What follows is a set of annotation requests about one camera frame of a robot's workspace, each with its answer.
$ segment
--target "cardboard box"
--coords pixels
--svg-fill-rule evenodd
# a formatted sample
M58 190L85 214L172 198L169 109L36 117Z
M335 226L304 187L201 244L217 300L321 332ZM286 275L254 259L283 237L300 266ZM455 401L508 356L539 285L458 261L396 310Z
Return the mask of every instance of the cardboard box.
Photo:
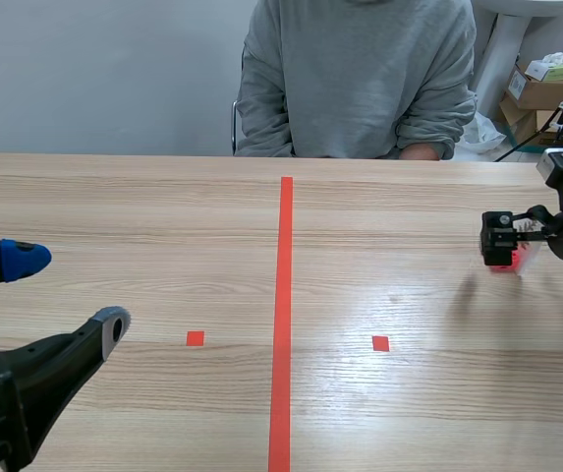
M526 75L540 82L563 81L563 64L554 65L533 61L526 70Z
M516 146L532 136L549 119L552 112L524 110L508 97L499 104L503 114L504 129L501 130L512 146ZM547 148L558 147L554 143L556 133L543 133L525 145L522 152L542 153Z
M510 76L508 96L524 110L555 110L563 101L563 82L539 82L515 66Z

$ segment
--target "gray sweatshirt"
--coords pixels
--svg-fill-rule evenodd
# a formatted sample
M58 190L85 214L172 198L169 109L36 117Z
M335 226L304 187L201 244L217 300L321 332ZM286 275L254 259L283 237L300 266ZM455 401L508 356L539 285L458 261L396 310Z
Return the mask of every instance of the gray sweatshirt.
M471 0L259 0L237 155L453 156L475 113Z

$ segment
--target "white plastic bag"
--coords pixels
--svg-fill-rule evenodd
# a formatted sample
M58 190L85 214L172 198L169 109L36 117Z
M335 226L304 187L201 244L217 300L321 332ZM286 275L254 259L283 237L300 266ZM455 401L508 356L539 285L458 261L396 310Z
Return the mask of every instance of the white plastic bag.
M499 147L505 139L506 137L495 129L492 121L476 112L476 118L465 126L465 134L457 146L482 154Z

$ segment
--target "wooden table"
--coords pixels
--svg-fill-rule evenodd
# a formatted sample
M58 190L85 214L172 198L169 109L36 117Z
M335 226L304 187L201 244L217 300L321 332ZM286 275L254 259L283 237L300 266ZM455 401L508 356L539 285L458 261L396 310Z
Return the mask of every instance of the wooden table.
M0 286L0 348L133 314L30 470L267 470L284 175L292 470L563 471L563 263L478 248L484 211L557 208L533 165L0 155L0 237L54 254Z

